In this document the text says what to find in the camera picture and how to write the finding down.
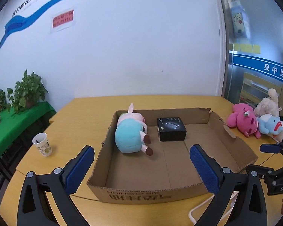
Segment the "pink pig plush toy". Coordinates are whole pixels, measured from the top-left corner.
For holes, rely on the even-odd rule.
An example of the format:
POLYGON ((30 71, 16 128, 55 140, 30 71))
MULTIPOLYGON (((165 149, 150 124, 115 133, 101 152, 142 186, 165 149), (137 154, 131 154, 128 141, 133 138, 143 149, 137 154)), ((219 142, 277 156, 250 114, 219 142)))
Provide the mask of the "pink pig plush toy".
POLYGON ((122 153, 143 152, 148 156, 153 155, 153 150, 148 146, 151 144, 151 138, 145 118, 134 112, 133 103, 130 104, 128 112, 118 118, 115 143, 122 153))

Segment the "leaf pattern paper cup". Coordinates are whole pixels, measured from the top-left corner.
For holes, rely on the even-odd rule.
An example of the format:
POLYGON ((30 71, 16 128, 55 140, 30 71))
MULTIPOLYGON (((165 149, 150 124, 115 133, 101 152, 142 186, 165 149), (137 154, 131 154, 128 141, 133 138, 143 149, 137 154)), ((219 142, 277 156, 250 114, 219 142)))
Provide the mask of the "leaf pattern paper cup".
POLYGON ((46 133, 39 133, 33 139, 32 143, 38 151, 44 156, 48 157, 52 153, 52 148, 49 144, 48 137, 46 133))

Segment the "pink bear plush toy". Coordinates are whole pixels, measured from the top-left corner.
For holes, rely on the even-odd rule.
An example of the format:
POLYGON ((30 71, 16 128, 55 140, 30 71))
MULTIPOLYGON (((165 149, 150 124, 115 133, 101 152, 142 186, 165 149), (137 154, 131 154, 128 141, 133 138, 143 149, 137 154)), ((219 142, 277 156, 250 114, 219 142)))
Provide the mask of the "pink bear plush toy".
POLYGON ((248 104, 234 104, 233 112, 227 118, 226 124, 230 128, 237 128, 247 138, 252 134, 254 134, 257 139, 261 138, 259 123, 255 116, 254 109, 248 104))

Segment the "large potted green plant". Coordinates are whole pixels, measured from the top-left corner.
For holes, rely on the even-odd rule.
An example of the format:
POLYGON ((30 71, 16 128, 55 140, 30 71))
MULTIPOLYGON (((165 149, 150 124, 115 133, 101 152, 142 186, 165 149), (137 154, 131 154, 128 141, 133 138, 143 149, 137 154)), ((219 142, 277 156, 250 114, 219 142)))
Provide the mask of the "large potted green plant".
POLYGON ((15 83, 15 88, 7 88, 7 109, 19 113, 33 107, 39 100, 45 101, 47 93, 42 78, 34 72, 29 75, 25 70, 22 80, 15 83))

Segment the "beige plush toy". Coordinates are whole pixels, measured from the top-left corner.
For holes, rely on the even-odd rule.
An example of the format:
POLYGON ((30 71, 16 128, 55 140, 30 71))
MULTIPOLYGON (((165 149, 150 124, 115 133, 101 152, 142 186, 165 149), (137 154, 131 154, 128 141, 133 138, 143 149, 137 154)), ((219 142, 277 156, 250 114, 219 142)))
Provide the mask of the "beige plush toy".
POLYGON ((268 97, 264 97, 254 109, 256 117, 261 117, 265 114, 279 116, 281 107, 278 106, 278 94, 274 88, 268 90, 268 97))

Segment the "green cloth covered table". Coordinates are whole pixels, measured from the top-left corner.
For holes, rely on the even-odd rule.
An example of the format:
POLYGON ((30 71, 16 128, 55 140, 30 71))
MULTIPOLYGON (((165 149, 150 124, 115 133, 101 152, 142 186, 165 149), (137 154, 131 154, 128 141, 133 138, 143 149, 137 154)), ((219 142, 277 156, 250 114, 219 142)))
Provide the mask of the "green cloth covered table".
POLYGON ((55 114, 55 109, 48 102, 38 103, 19 113, 15 113, 14 109, 0 112, 0 157, 11 143, 36 120, 44 115, 49 115, 51 118, 55 114))

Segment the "small black box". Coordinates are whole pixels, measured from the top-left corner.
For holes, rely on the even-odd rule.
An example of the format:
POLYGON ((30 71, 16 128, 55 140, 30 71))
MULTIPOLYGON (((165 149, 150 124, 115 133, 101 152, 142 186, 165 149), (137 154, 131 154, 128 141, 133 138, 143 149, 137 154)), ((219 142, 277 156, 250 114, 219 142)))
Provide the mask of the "small black box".
POLYGON ((187 129, 180 117, 158 118, 157 131, 159 141, 184 141, 187 129))

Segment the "yellow sticky notes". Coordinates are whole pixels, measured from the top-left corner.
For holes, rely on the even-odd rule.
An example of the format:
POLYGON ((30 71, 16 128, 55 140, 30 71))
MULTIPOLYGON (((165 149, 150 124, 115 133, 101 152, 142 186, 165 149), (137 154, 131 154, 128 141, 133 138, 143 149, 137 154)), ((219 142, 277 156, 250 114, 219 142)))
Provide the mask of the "yellow sticky notes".
POLYGON ((261 48, 256 44, 234 43, 233 49, 237 52, 261 54, 261 48))

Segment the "brown cardboard box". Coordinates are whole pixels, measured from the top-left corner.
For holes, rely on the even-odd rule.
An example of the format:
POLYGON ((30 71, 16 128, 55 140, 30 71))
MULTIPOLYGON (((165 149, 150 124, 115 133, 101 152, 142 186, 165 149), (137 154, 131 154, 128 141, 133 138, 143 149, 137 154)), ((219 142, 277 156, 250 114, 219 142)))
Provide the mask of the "brown cardboard box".
POLYGON ((156 204, 188 199, 207 192, 190 160, 190 148, 198 144, 221 167, 238 173, 257 155, 209 108, 140 110, 151 137, 153 155, 124 154, 115 144, 121 111, 113 115, 95 167, 87 184, 102 202, 156 204), (157 119, 179 117, 187 129, 183 141, 159 140, 157 119))

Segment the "red notice wall sign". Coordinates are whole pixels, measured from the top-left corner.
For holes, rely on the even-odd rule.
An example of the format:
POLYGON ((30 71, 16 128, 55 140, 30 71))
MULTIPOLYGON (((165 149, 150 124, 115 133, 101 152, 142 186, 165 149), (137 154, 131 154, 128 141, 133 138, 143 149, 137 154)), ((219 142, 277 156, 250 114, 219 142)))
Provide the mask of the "red notice wall sign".
POLYGON ((57 15, 53 18, 52 21, 52 28, 56 28, 59 27, 63 24, 69 23, 73 21, 73 14, 74 14, 74 10, 70 10, 67 12, 64 12, 60 15, 57 15))

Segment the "blue white plush toy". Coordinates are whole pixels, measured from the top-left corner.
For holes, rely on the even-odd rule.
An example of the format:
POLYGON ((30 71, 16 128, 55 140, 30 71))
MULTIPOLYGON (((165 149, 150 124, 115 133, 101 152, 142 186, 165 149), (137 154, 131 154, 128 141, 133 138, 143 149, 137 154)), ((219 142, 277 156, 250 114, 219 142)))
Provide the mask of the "blue white plush toy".
POLYGON ((270 136, 277 142, 283 140, 283 116, 272 116, 265 114, 257 117, 258 129, 261 134, 270 136))

